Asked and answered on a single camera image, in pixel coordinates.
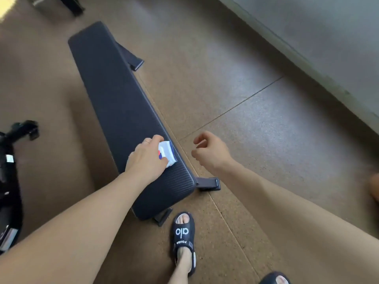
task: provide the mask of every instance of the forearm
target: forearm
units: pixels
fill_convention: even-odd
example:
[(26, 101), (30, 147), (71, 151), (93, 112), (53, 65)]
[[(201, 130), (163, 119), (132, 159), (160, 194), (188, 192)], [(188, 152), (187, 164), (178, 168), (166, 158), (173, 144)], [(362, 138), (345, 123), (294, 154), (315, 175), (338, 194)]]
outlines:
[(238, 163), (219, 176), (308, 283), (378, 281), (377, 239)]
[(145, 187), (121, 174), (0, 257), (4, 283), (92, 283), (128, 210)]

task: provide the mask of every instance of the wipe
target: wipe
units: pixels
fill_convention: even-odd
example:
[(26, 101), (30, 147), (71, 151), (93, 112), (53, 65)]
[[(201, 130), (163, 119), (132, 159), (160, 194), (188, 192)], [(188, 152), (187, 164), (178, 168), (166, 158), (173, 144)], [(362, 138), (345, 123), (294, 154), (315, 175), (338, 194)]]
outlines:
[(172, 166), (175, 162), (177, 162), (176, 157), (174, 155), (174, 147), (170, 140), (160, 142), (158, 145), (159, 150), (159, 159), (162, 159), (162, 157), (167, 157), (168, 164), (166, 168), (169, 166)]

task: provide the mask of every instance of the hand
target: hand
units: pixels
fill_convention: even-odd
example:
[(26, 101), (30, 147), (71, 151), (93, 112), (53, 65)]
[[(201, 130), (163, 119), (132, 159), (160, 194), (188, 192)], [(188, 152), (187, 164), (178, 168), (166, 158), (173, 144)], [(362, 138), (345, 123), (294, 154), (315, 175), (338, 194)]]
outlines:
[(158, 144), (164, 141), (160, 135), (145, 138), (129, 155), (125, 172), (138, 175), (146, 186), (156, 180), (166, 169), (168, 159), (159, 159)]
[(234, 161), (225, 142), (209, 131), (199, 134), (193, 143), (197, 147), (192, 150), (192, 156), (214, 176)]

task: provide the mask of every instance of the baseboard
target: baseboard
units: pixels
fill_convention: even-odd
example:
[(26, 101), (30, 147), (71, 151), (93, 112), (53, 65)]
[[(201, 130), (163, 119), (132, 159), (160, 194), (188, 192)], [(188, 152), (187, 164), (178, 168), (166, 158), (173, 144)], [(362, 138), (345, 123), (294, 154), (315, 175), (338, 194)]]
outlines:
[(317, 81), (341, 103), (343, 103), (358, 118), (365, 122), (372, 130), (379, 134), (379, 117), (361, 104), (351, 93), (338, 85), (332, 78), (317, 71), (315, 67), (293, 47), (282, 40), (264, 24), (259, 22), (254, 16), (250, 15), (240, 5), (233, 0), (219, 0), (239, 18), (253, 28), (265, 40), (272, 44), (277, 50), (284, 54), (291, 62), (298, 66), (307, 75)]

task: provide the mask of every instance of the gym equipment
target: gym equipment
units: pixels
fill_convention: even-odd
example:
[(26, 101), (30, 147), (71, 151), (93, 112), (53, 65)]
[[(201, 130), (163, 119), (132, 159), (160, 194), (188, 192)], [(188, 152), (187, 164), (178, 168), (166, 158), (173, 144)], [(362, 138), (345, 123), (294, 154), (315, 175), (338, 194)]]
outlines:
[(15, 123), (10, 132), (0, 133), (0, 254), (16, 243), (22, 227), (22, 201), (13, 143), (26, 135), (30, 140), (39, 137), (37, 122)]
[[(120, 173), (129, 154), (146, 137), (159, 134), (171, 140), (132, 72), (143, 64), (142, 59), (117, 43), (102, 22), (75, 34), (68, 43)], [(154, 218), (161, 226), (170, 206), (196, 187), (220, 190), (218, 178), (194, 177), (174, 145), (173, 152), (177, 162), (148, 185), (132, 206), (140, 220)]]

